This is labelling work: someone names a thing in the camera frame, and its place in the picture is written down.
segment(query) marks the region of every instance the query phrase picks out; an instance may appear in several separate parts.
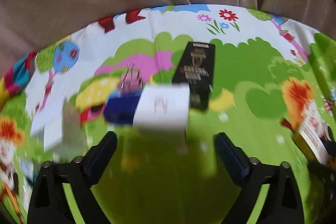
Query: tablecloth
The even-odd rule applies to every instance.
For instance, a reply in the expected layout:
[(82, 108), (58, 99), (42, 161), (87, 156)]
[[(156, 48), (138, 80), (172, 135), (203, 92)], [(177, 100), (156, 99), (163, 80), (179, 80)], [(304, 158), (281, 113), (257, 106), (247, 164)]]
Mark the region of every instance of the tablecloth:
[[(104, 108), (129, 64), (147, 83), (170, 83), (190, 41), (215, 44), (216, 54), (208, 110), (189, 111), (186, 144), (147, 140), (136, 128), (92, 115), (92, 107)], [(3, 99), (15, 96), (0, 116), (0, 200), (18, 222), (26, 220), (29, 178), (44, 161), (60, 160), (30, 137), (34, 116), (60, 98), (81, 113), (88, 148), (108, 130), (118, 136), (112, 160), (92, 187), (111, 223), (220, 223), (240, 189), (216, 156), (213, 138), (219, 132), (249, 157), (272, 165), (289, 162), (305, 222), (315, 219), (322, 193), (314, 189), (307, 160), (291, 136), (311, 100), (330, 129), (336, 129), (336, 43), (324, 34), (295, 20), (240, 7), (165, 6), (99, 20), (34, 56), (0, 83), (4, 94), (15, 82), (13, 71), (25, 72), (27, 85), (5, 93)], [(16, 95), (20, 86), (24, 89)], [(83, 223), (71, 189), (64, 188), (77, 223)], [(249, 223), (258, 218), (267, 188), (263, 186)]]

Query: blue gripper pad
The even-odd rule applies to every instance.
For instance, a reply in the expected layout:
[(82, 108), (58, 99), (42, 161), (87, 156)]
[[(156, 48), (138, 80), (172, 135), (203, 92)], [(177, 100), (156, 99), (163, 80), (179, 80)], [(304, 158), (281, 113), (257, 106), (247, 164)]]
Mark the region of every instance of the blue gripper pad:
[(234, 146), (225, 133), (217, 135), (215, 148), (234, 184), (243, 187), (251, 170), (246, 154)]

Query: pink shape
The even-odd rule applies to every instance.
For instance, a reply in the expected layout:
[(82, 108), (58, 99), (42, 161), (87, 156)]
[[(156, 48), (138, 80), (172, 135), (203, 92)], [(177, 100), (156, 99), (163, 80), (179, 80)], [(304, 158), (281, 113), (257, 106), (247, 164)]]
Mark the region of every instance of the pink shape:
[(98, 68), (94, 75), (110, 73), (118, 68), (127, 68), (128, 64), (130, 64), (130, 66), (134, 64), (133, 68), (138, 69), (141, 72), (143, 81), (148, 82), (149, 78), (153, 74), (158, 73), (159, 70), (169, 70), (173, 67), (173, 64), (171, 63), (172, 55), (173, 53), (169, 51), (158, 51), (154, 57), (150, 57), (146, 54), (135, 54), (124, 59), (115, 66), (105, 65)]

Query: metal bolt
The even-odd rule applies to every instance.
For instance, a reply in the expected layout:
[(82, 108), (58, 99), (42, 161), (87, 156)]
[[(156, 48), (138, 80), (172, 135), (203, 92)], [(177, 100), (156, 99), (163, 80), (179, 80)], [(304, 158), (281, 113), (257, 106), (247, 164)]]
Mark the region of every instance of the metal bolt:
[(259, 163), (259, 160), (257, 158), (250, 158), (250, 163), (252, 163), (253, 165), (257, 165)]
[(73, 159), (73, 162), (78, 164), (78, 163), (80, 163), (82, 160), (83, 160), (83, 157), (82, 157), (82, 156), (77, 156), (77, 157), (75, 157), (75, 158)]
[(281, 166), (283, 167), (283, 168), (286, 168), (286, 169), (289, 169), (291, 166), (290, 166), (290, 164), (288, 163), (288, 162), (286, 162), (286, 161), (284, 161), (282, 164), (281, 164)]
[(47, 161), (45, 161), (45, 162), (43, 163), (42, 166), (43, 166), (44, 168), (48, 168), (50, 165), (51, 165), (51, 162), (47, 160)]

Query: pink flower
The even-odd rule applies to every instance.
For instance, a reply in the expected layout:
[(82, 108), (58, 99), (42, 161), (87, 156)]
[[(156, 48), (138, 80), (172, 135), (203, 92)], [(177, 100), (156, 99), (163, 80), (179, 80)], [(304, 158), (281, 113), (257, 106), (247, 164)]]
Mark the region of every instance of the pink flower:
[(203, 15), (203, 14), (202, 15), (198, 15), (197, 18), (199, 20), (202, 20), (202, 21), (211, 21), (212, 20), (211, 17), (209, 17), (208, 15)]

